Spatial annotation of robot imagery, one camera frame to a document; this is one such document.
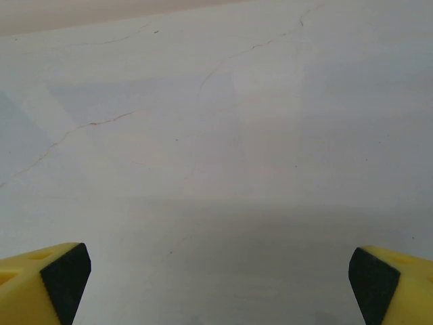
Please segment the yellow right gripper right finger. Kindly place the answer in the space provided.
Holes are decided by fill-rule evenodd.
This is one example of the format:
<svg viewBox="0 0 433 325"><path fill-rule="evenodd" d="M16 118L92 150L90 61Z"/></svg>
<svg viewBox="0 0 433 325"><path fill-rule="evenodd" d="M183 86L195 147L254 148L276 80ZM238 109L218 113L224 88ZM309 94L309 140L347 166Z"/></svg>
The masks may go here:
<svg viewBox="0 0 433 325"><path fill-rule="evenodd" d="M352 254L348 279L366 324L432 324L430 260L362 246Z"/></svg>

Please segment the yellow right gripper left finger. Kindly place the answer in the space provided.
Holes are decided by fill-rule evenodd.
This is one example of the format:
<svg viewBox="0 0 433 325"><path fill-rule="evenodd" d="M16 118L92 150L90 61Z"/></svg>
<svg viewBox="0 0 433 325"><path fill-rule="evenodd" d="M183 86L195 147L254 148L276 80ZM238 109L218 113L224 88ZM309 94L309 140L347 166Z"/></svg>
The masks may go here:
<svg viewBox="0 0 433 325"><path fill-rule="evenodd" d="M84 243L67 242L1 260L2 324L72 324L91 260Z"/></svg>

